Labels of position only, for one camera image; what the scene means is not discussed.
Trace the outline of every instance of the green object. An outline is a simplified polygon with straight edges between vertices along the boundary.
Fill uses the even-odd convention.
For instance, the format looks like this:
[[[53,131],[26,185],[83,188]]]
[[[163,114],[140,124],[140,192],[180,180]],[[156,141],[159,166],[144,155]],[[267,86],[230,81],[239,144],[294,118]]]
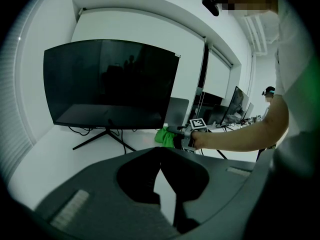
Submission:
[[[177,135],[175,133],[168,132],[167,128],[168,127],[163,127],[162,129],[158,130],[154,140],[158,143],[162,143],[163,147],[165,148],[174,148],[174,137]]]

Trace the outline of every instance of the desk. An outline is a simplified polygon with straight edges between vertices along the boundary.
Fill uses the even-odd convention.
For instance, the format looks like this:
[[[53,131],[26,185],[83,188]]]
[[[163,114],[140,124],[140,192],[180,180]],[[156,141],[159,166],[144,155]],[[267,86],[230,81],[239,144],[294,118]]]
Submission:
[[[81,136],[67,127],[55,125],[36,143],[13,173],[8,184],[11,196],[34,210],[46,195],[82,169],[99,161],[123,155],[123,146],[108,135],[72,150],[102,131],[94,129],[87,136]],[[124,130],[123,141],[136,150],[161,147],[162,144],[154,140],[156,133],[154,129],[136,132]],[[203,149],[203,153],[205,156],[222,159],[216,150]],[[223,151],[223,154],[228,159],[255,162],[258,151]],[[154,191],[160,195],[161,211],[173,222],[176,194],[162,172],[156,178]]]

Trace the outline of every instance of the human hand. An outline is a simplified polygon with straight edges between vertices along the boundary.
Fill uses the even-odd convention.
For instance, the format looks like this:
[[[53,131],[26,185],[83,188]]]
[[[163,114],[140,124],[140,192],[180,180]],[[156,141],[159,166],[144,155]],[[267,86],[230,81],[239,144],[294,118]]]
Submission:
[[[191,134],[191,137],[194,140],[193,147],[195,150],[200,150],[206,147],[207,144],[207,132],[201,132],[201,131],[194,131]]]

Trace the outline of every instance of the monitor stand leg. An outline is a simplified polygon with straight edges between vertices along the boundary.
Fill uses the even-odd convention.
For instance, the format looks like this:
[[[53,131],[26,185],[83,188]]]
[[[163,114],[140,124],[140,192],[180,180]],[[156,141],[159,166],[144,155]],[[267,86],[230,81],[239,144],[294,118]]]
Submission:
[[[124,143],[122,140],[120,140],[120,139],[118,139],[116,136],[114,136],[114,135],[111,133],[110,130],[105,130],[105,131],[99,133],[98,135],[96,135],[96,136],[94,136],[94,137],[86,140],[85,142],[79,144],[78,146],[75,146],[72,150],[76,150],[76,149],[78,149],[78,148],[80,148],[80,147],[82,147],[82,146],[84,146],[84,145],[86,145],[86,144],[88,144],[88,143],[90,143],[90,142],[92,142],[92,141],[94,141],[94,140],[96,140],[96,139],[104,136],[104,135],[109,135],[111,138],[115,139],[117,142],[119,142],[120,144],[124,145],[126,148],[128,148],[128,149],[130,149],[130,150],[132,150],[132,151],[136,151],[135,149],[133,149],[132,147],[130,147],[129,145],[127,145],[126,143]]]

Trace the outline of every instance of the person wearing headset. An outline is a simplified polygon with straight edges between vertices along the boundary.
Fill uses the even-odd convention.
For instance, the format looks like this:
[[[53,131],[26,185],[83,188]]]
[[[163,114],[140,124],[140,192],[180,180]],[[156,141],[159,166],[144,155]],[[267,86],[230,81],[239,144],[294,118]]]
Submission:
[[[271,104],[271,101],[272,101],[273,98],[274,98],[275,90],[276,90],[276,89],[275,89],[274,87],[269,86],[269,87],[267,87],[267,88],[263,91],[262,96],[264,96],[265,102]],[[268,106],[268,107],[266,108],[265,113],[264,113],[264,115],[263,115],[262,118],[261,118],[262,120],[263,120],[264,118],[266,118],[266,116],[267,116],[267,114],[268,114],[268,111],[269,111],[269,108],[270,108],[270,106]],[[275,149],[275,148],[276,148],[276,145],[277,145],[277,144],[274,144],[274,145],[272,145],[272,146],[267,147],[266,149],[267,149],[267,150],[269,150],[269,149]],[[265,149],[265,148],[261,148],[261,149],[259,150],[258,156],[257,156],[256,160],[258,160],[258,158],[260,157],[260,154],[261,154],[263,151],[265,151],[266,149]]]
[[[287,0],[216,0],[228,10],[272,11],[279,17],[279,41],[275,53],[276,87],[265,118],[257,123],[228,132],[192,133],[194,147],[234,152],[249,152],[274,145],[286,132],[290,137],[300,129],[283,95],[302,72],[317,59],[311,37]]]

